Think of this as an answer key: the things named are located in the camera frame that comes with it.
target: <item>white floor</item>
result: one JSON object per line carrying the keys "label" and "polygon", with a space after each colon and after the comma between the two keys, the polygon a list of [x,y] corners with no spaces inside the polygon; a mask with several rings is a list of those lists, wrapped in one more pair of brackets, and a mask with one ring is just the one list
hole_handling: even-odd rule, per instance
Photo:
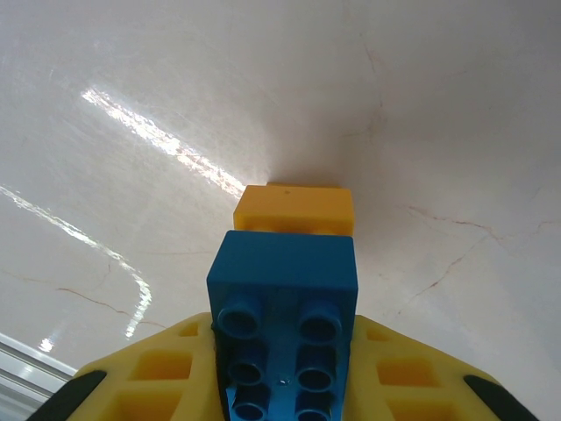
{"label": "white floor", "polygon": [[0,332],[127,346],[209,309],[246,184],[338,183],[358,312],[558,419],[560,2],[0,4]]}

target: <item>yellow toy piece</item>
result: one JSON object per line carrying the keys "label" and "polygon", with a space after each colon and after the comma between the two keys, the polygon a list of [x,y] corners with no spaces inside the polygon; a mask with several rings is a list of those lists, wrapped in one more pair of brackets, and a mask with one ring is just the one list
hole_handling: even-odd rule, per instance
{"label": "yellow toy piece", "polygon": [[210,313],[83,367],[107,373],[68,421],[224,421]]}
{"label": "yellow toy piece", "polygon": [[247,186],[234,211],[234,228],[351,236],[354,230],[351,192],[281,184]]}
{"label": "yellow toy piece", "polygon": [[[45,417],[41,408],[34,419],[224,421],[211,323],[210,313],[201,313],[88,364],[75,379],[96,370],[107,375],[72,415]],[[499,384],[450,355],[356,316],[344,421],[534,419],[496,417],[464,382],[466,375]],[[58,410],[61,392],[46,405],[54,402]]]}
{"label": "yellow toy piece", "polygon": [[[248,186],[234,225],[351,236],[351,192]],[[224,421],[211,325],[201,313],[88,364],[29,421]],[[362,316],[350,349],[344,421],[536,421],[493,377]],[[325,414],[298,421],[339,421]]]}
{"label": "yellow toy piece", "polygon": [[344,419],[499,420],[465,383],[466,375],[498,384],[490,375],[448,354],[356,316]]}

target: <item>lego stud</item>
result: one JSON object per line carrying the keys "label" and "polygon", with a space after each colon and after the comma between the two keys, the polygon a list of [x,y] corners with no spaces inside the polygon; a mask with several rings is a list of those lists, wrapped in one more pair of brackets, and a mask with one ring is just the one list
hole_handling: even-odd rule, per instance
{"label": "lego stud", "polygon": [[329,393],[302,392],[296,399],[296,419],[298,421],[331,421],[331,400]]}
{"label": "lego stud", "polygon": [[310,344],[329,344],[341,333],[339,309],[325,301],[305,303],[300,311],[298,332]]}
{"label": "lego stud", "polygon": [[263,380],[265,367],[265,346],[252,342],[236,349],[228,366],[228,375],[237,384],[254,386]]}
{"label": "lego stud", "polygon": [[303,346],[296,359],[296,379],[304,390],[324,392],[335,381],[336,354],[330,346]]}
{"label": "lego stud", "polygon": [[235,339],[257,336],[261,326],[261,305],[252,296],[234,296],[218,313],[218,327]]}
{"label": "lego stud", "polygon": [[269,409],[269,398],[270,392],[265,385],[240,386],[232,409],[243,421],[263,421]]}

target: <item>crack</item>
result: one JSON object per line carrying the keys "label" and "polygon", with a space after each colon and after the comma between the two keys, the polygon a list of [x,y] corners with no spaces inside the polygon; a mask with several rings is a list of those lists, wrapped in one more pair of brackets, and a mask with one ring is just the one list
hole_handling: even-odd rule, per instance
{"label": "crack", "polygon": [[1,268],[0,268],[0,272],[3,273],[3,274],[5,274],[5,275],[11,276],[12,278],[19,279],[19,280],[21,280],[21,281],[36,282],[36,283],[46,283],[46,284],[50,284],[50,283],[51,283],[51,281],[48,281],[48,280],[45,280],[45,279],[37,279],[37,278],[31,278],[31,277],[29,277],[29,276],[22,276],[22,275],[18,275],[18,274],[13,274],[12,272],[10,272],[10,271],[8,271],[8,270],[6,270],[6,269],[1,269]]}
{"label": "crack", "polygon": [[417,206],[404,206],[404,208],[406,210],[410,210],[410,211],[413,211],[415,213],[418,213],[422,217],[425,217],[425,218],[428,218],[428,219],[433,219],[435,221],[449,222],[451,224],[457,224],[457,225],[475,226],[476,228],[480,228],[482,230],[485,230],[487,232],[487,234],[489,234],[498,243],[500,243],[502,240],[505,239],[505,237],[502,237],[502,236],[498,235],[495,232],[495,230],[490,226],[476,224],[475,222],[470,222],[470,221],[461,221],[461,220],[448,218],[448,217],[437,217],[435,215],[431,215],[428,210],[426,210],[424,208],[419,208]]}
{"label": "crack", "polygon": [[[82,93],[83,98],[87,99],[88,101],[95,102],[97,100],[100,100],[100,101],[104,101],[104,103],[107,104],[106,98],[99,95],[95,97],[95,95],[97,95],[97,93],[92,89]],[[129,265],[127,263],[127,260],[121,254],[111,250],[105,244],[95,241],[94,239],[89,237],[85,232],[80,230],[78,227],[70,224],[64,219],[60,219],[55,215],[52,215],[48,208],[43,209],[37,205],[34,205],[33,203],[27,202],[23,197],[20,197],[18,194],[7,190],[7,188],[5,188],[2,185],[0,185],[0,194],[8,197],[19,209],[31,212],[31,214],[35,215],[36,217],[39,217],[42,220],[48,222],[49,224],[54,225],[55,227],[61,229],[62,231],[64,231],[64,233],[66,233],[73,239],[77,239],[78,241],[81,241],[86,246],[105,254],[110,259],[115,260],[118,266],[120,266],[125,272],[127,272],[131,276],[134,282],[138,285],[138,304],[136,306],[136,311],[134,312],[134,315],[131,317],[131,321],[129,322],[129,325],[126,330],[126,337],[131,338],[132,335],[134,334],[136,326],[138,325],[138,322],[144,318],[144,313],[146,312],[146,310],[150,306],[150,303],[152,302],[152,292],[150,290],[150,285],[148,284],[148,282],[142,279],[142,277],[140,276],[141,273],[137,269]]]}
{"label": "crack", "polygon": [[105,273],[105,275],[103,275],[103,278],[96,286],[96,289],[101,288],[105,284],[105,281],[107,281],[107,278],[110,275],[110,273],[111,273],[111,262],[107,263],[107,272]]}
{"label": "crack", "polygon": [[[368,61],[370,62],[370,68],[372,69],[372,73],[374,75],[374,80],[378,81],[378,79],[380,78],[377,66],[379,65],[379,63],[381,63],[381,59],[374,53],[374,51],[371,51],[368,49],[368,46],[366,45],[366,41],[364,40],[362,33],[360,34],[360,38],[362,39],[362,45],[365,48],[365,52],[366,52],[366,57],[368,57]],[[382,96],[382,93],[380,91],[380,93],[378,94],[378,105],[380,107],[381,110],[384,109],[384,98]]]}
{"label": "crack", "polygon": [[[112,305],[109,305],[109,304],[107,304],[107,303],[103,303],[103,302],[101,302],[101,301],[94,300],[93,298],[89,298],[88,296],[85,296],[85,295],[83,295],[83,294],[81,294],[81,293],[79,293],[79,292],[76,292],[76,291],[74,291],[73,289],[70,289],[70,288],[57,288],[56,291],[69,292],[70,294],[75,294],[75,295],[77,295],[77,296],[81,296],[84,300],[88,300],[88,301],[90,301],[91,303],[99,304],[99,305],[102,305],[103,307],[107,307],[108,309],[112,309],[112,310],[115,311],[117,314],[125,314],[125,315],[128,316],[129,318],[131,317],[131,314],[127,313],[126,311],[118,310],[118,309],[116,309],[115,307],[113,307]],[[164,325],[161,325],[161,324],[159,324],[159,323],[157,323],[157,322],[152,322],[152,321],[149,321],[149,320],[140,320],[140,321],[138,322],[138,324],[139,324],[139,325],[142,325],[142,324],[145,324],[145,325],[155,325],[155,326],[159,326],[159,327],[161,327],[161,328],[163,328],[163,329],[166,329],[166,327],[165,327]]]}
{"label": "crack", "polygon": [[412,296],[411,298],[409,298],[409,300],[405,303],[405,305],[397,312],[397,314],[395,315],[396,317],[398,317],[399,315],[401,315],[401,313],[413,302],[413,300],[415,300],[417,297],[421,296],[422,294],[424,294],[425,292],[427,292],[429,289],[433,289],[435,287],[437,287],[441,281],[443,281],[450,273],[451,271],[469,254],[472,252],[472,250],[479,244],[481,243],[484,239],[488,238],[488,236],[486,235],[485,237],[483,237],[482,239],[478,240],[475,244],[473,244],[473,246],[471,246],[464,254],[462,254],[461,256],[459,256],[456,260],[454,260],[450,265],[448,265],[448,267],[446,268],[446,270],[444,271],[444,273],[442,274],[442,276],[440,276],[440,278],[438,278],[435,282],[431,283],[428,287],[422,289],[421,291],[417,292],[414,296]]}
{"label": "crack", "polygon": [[440,232],[441,234],[444,234],[444,235],[452,235],[452,234],[450,234],[449,232],[441,231],[441,230],[439,230],[438,228],[435,228],[434,226],[432,226],[431,224],[429,224],[427,221],[425,221],[424,218],[418,218],[417,215],[416,215],[417,211],[416,211],[416,210],[412,210],[411,207],[409,207],[409,206],[406,207],[406,208],[405,208],[405,211],[406,211],[411,217],[413,217],[413,218],[418,219],[419,221],[421,221],[421,224],[423,224],[424,226],[430,228],[431,230],[436,231],[436,232]]}
{"label": "crack", "polygon": [[[545,225],[560,225],[561,224],[561,219],[552,219],[551,221],[542,221],[538,224],[537,228],[532,231],[532,232],[517,232],[514,234],[507,234],[507,235],[499,235],[496,230],[494,228],[492,228],[491,226],[487,226],[487,225],[481,225],[481,224],[477,224],[475,222],[471,222],[471,221],[462,221],[462,220],[457,220],[454,218],[449,218],[449,217],[437,217],[435,215],[431,215],[429,213],[428,210],[424,209],[424,208],[420,208],[418,206],[398,206],[399,208],[404,209],[409,215],[413,216],[412,212],[421,215],[422,217],[428,218],[428,219],[432,219],[434,221],[439,221],[439,222],[448,222],[451,224],[457,224],[457,225],[469,225],[469,226],[474,226],[476,228],[480,228],[482,230],[485,230],[487,234],[489,234],[489,236],[491,238],[493,238],[497,243],[499,243],[502,246],[502,242],[505,239],[512,239],[513,237],[519,236],[519,235],[523,235],[523,234],[527,234],[529,235],[529,238],[533,237],[534,235],[538,234],[542,228]],[[430,226],[433,230],[438,231],[435,227]]]}
{"label": "crack", "polygon": [[538,189],[536,189],[536,193],[534,193],[534,194],[532,195],[532,197],[528,200],[528,203],[532,202],[532,201],[536,198],[536,196],[540,194],[540,191],[542,191],[542,188],[543,188],[543,186],[540,187],[540,188],[538,188]]}

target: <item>toy brick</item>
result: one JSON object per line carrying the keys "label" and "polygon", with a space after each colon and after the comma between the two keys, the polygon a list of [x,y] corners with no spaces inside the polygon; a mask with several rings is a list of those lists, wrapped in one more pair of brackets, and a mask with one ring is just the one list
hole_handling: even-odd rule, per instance
{"label": "toy brick", "polygon": [[[30,421],[228,419],[221,409],[210,324],[210,313],[203,313],[88,364]],[[351,350],[344,421],[537,421],[493,377],[367,318],[356,316]],[[240,347],[236,355],[242,361],[249,358],[245,367],[249,370],[242,364],[236,375],[246,375],[245,381],[253,386],[227,388],[226,405],[241,407],[247,417],[259,419],[259,408],[267,407],[271,413],[277,408],[276,401],[292,399],[294,394],[288,392],[293,379],[289,376],[278,377],[277,389],[284,389],[284,394],[271,395],[267,386],[254,387],[259,383],[254,384],[252,373],[262,375],[260,370],[268,369],[259,368],[263,367],[260,358],[267,358],[262,349]],[[314,367],[321,368],[317,373],[325,376],[304,379],[307,388],[330,382],[333,358],[325,349],[320,353],[304,350],[292,369],[309,358],[315,359]],[[182,367],[179,373],[170,370],[177,365]],[[340,376],[337,370],[336,363],[336,377]],[[299,421],[339,421],[339,408],[328,405],[329,393],[299,393],[294,407]],[[267,421],[294,419],[272,415]]]}
{"label": "toy brick", "polygon": [[324,187],[247,186],[234,211],[234,227],[243,231],[351,236],[351,192]]}
{"label": "toy brick", "polygon": [[341,418],[358,294],[352,238],[228,232],[207,286],[232,421]]}

